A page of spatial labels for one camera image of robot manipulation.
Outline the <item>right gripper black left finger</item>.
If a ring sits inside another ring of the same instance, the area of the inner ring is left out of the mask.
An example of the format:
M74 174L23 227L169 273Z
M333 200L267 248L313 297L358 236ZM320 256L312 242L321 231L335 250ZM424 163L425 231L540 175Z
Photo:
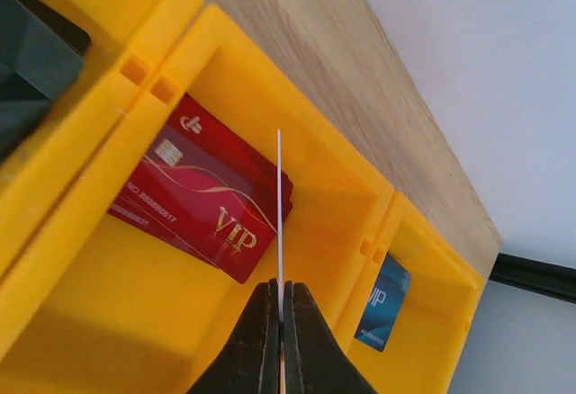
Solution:
M227 342L190 393L278 393L280 391L278 283L259 283Z

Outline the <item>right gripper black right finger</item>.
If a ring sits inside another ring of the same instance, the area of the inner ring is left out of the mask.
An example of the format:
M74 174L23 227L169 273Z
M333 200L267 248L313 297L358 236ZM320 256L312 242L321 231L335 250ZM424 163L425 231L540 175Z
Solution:
M348 360L302 282L283 291L285 391L287 393L374 393Z

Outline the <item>red credit card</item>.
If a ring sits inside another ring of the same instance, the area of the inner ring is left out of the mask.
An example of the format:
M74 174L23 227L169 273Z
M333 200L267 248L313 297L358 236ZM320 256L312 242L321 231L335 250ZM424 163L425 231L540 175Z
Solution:
M283 183L282 183L282 134L276 132L276 200L277 200L277 267L279 320L284 322L284 251L283 251Z

